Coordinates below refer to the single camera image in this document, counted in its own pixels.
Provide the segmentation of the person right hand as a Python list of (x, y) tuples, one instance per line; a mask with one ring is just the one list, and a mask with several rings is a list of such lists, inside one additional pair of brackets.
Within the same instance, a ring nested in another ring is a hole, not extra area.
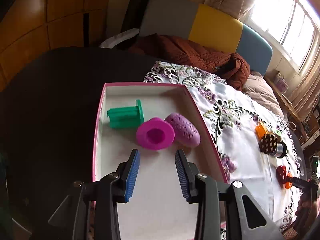
[(314, 212), (316, 216), (318, 215), (317, 201), (313, 201), (311, 199), (311, 195), (307, 192), (304, 192), (301, 195), (295, 215), (299, 215), (301, 210), (304, 208), (308, 208), (310, 211)]

